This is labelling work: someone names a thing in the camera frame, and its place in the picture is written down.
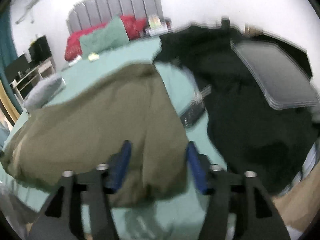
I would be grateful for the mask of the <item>folded grey garment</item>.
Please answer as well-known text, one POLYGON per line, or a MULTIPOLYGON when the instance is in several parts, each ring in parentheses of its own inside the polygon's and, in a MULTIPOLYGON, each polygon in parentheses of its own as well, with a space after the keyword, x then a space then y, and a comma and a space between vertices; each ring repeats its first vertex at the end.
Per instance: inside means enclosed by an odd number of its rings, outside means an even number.
POLYGON ((29 113, 42 108, 56 94, 63 90, 66 83, 61 74, 55 73, 40 80, 31 89, 23 102, 23 108, 29 113))

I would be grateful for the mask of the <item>red pillow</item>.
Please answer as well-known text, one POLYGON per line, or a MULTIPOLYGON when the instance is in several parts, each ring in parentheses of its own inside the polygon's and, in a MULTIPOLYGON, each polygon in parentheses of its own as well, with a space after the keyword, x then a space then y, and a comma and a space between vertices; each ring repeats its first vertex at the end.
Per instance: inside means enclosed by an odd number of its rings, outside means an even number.
MULTIPOLYGON (((147 24, 147 18, 138 18, 136 19, 132 15, 123 15, 119 17, 125 27, 126 33, 130 41, 136 40, 140 38, 140 33, 145 29, 147 24)), ((65 60, 68 62, 73 61, 77 56, 82 56, 82 50, 80 47, 79 38, 83 35, 90 34, 96 29, 100 29, 105 27, 108 23, 105 22, 99 25, 95 25, 93 27, 76 31, 69 36, 67 39, 67 46, 65 50, 65 60)))

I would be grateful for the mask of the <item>black clothes pile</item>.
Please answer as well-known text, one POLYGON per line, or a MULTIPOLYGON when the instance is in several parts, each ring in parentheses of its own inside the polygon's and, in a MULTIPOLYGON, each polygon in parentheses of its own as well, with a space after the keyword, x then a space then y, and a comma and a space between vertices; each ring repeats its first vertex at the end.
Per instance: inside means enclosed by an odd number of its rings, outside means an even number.
POLYGON ((319 137, 305 108, 275 110, 232 45, 246 38, 235 28, 192 25, 161 36, 155 62, 188 68, 208 112, 207 133, 234 173, 254 171, 271 195, 281 194, 302 170, 319 137))

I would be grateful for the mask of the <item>cluttered nightstand items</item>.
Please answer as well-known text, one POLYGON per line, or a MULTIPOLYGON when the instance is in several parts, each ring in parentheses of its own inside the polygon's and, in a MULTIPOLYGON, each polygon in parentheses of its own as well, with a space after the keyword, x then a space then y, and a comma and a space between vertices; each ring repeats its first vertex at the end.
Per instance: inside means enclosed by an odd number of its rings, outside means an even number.
POLYGON ((171 22, 169 20, 163 20, 157 15, 151 15, 148 17, 148 26, 145 29, 145 33, 148 36, 159 36, 171 31, 171 22))

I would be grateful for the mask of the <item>olive green jacket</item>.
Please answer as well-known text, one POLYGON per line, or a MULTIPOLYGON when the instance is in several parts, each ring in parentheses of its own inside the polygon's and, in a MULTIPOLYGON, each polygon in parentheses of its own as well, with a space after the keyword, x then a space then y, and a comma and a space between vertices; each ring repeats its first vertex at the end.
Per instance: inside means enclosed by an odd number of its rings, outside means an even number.
POLYGON ((182 192, 186 185, 183 125, 160 74, 130 64, 66 102, 32 111, 4 148, 1 164, 19 181, 50 190, 66 170, 90 171, 132 144, 115 207, 182 192))

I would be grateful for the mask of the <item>beige wooden shelf desk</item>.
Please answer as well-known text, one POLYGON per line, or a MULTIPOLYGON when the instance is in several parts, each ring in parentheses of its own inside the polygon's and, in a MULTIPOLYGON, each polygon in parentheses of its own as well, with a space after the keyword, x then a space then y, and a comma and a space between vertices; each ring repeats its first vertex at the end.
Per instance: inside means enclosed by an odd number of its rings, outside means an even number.
POLYGON ((55 62, 51 56, 34 68, 28 68, 24 73, 18 72, 18 79, 14 79, 10 86, 16 98, 23 102, 27 94, 40 80, 52 74, 55 74, 55 62))

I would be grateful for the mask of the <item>grey padded headboard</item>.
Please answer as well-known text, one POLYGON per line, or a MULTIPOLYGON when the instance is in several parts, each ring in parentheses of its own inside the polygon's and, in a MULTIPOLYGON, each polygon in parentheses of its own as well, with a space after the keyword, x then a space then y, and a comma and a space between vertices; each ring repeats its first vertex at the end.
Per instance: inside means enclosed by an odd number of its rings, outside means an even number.
POLYGON ((84 0, 69 12, 66 23, 72 34, 121 15, 133 15, 137 19, 157 15, 165 20, 161 0, 84 0))

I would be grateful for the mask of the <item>small yellow white object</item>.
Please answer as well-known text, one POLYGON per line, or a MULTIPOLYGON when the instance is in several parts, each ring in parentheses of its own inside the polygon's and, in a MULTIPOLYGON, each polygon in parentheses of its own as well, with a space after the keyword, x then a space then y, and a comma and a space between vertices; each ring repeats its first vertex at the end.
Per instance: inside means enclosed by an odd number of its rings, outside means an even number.
POLYGON ((97 61, 98 59, 100 59, 100 56, 98 54, 91 53, 88 55, 88 60, 90 62, 97 61))

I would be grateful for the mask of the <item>black remote on bed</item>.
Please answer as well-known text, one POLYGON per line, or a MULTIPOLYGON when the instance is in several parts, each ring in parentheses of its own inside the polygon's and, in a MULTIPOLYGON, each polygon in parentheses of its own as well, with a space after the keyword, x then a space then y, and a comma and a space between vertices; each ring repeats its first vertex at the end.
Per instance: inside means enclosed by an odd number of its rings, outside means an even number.
POLYGON ((203 116, 205 106, 203 102, 192 102, 180 115, 180 120, 185 128, 195 125, 203 116))

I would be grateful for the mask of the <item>black monitor on shelf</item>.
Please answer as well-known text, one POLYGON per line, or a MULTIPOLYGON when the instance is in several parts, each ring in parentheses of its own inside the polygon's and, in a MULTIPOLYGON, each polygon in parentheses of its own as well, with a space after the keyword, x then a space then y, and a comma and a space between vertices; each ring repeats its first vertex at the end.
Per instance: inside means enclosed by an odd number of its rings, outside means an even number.
POLYGON ((40 63, 52 56, 46 35, 39 37, 29 47, 29 54, 33 63, 40 63))

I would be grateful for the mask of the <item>green pillow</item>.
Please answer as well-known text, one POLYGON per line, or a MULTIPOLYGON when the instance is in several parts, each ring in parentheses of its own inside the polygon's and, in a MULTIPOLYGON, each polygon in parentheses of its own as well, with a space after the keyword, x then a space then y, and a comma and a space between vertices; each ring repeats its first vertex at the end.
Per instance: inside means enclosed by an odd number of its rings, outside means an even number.
POLYGON ((87 58, 91 53, 100 54, 105 50, 116 49, 130 42, 119 17, 114 18, 105 27, 81 36, 79 41, 83 58, 87 58))

